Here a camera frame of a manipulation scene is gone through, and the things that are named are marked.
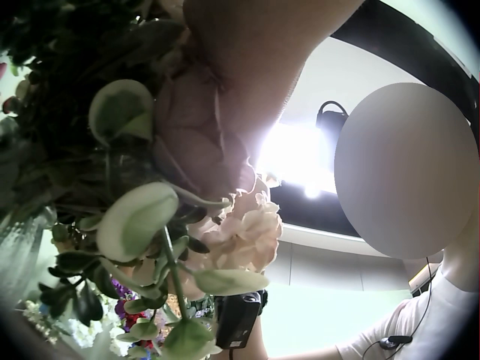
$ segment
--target black device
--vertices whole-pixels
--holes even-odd
[[[266,304],[267,292],[215,297],[218,328],[216,345],[222,349],[244,348],[253,324]]]
[[[327,105],[336,105],[340,108],[341,112],[336,111],[324,111]],[[336,101],[330,100],[326,101],[320,106],[318,110],[317,121],[315,126],[322,130],[322,134],[325,136],[325,142],[327,148],[329,149],[328,159],[326,161],[326,166],[328,170],[334,172],[334,159],[335,159],[335,148],[338,138],[340,137],[340,132],[342,131],[343,125],[348,119],[348,113],[345,111],[343,106],[341,106]]]
[[[383,350],[393,350],[400,344],[408,344],[412,340],[413,338],[411,336],[392,335],[389,337],[384,337],[378,344]]]

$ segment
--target black spotlight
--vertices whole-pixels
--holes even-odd
[[[342,112],[336,111],[325,111],[324,108],[327,105],[336,105]],[[348,114],[339,103],[336,101],[326,101],[320,107],[317,114],[316,127],[322,130],[322,133],[327,142],[328,149],[330,149],[326,165],[328,170],[332,173],[334,172],[334,158],[335,158],[335,149],[338,138],[340,137],[340,132],[342,127],[347,121]]]

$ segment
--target earphone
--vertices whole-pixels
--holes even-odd
[[[430,300],[432,299],[432,270],[430,269],[430,263],[428,261],[428,258],[427,259],[427,266],[428,266],[428,273],[430,275],[430,290],[429,290],[429,295],[428,295],[428,301],[427,301],[427,306],[425,307],[425,311],[423,312],[423,315],[422,317],[420,318],[420,321],[419,323],[417,324],[417,327],[415,327],[415,329],[413,330],[412,334],[410,336],[405,336],[405,335],[392,335],[392,336],[389,336],[389,337],[384,337],[382,338],[381,340],[378,340],[378,341],[375,341],[373,344],[371,344],[370,346],[368,346],[366,348],[366,350],[364,351],[363,355],[362,355],[362,360],[365,360],[365,354],[367,353],[367,351],[372,347],[374,346],[375,344],[379,344],[379,346],[383,349],[383,350],[394,350],[396,348],[398,348],[392,355],[390,355],[388,358],[386,358],[385,360],[389,360],[391,359],[396,353],[398,353],[401,348],[405,345],[405,344],[408,344],[410,342],[412,342],[413,340],[413,335],[415,334],[415,332],[417,331],[417,329],[419,328],[423,318],[425,317],[425,315],[427,314],[427,310],[428,310],[428,306],[430,305]]]

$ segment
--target white shirt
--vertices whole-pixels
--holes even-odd
[[[478,306],[478,292],[465,292],[455,287],[442,275],[441,267],[433,278],[431,287],[430,305],[412,342],[405,344],[391,360],[437,360],[461,331],[474,307]],[[384,337],[410,336],[425,312],[429,292],[430,290],[402,301],[392,314],[372,328],[350,342],[338,345],[342,359],[362,360],[367,347]],[[383,350],[379,344],[375,344],[368,349],[364,359],[387,359],[394,352],[395,350]]]

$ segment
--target bright light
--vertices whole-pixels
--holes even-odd
[[[334,175],[326,170],[329,152],[320,129],[278,123],[264,142],[258,170],[303,186],[310,198],[336,193]]]

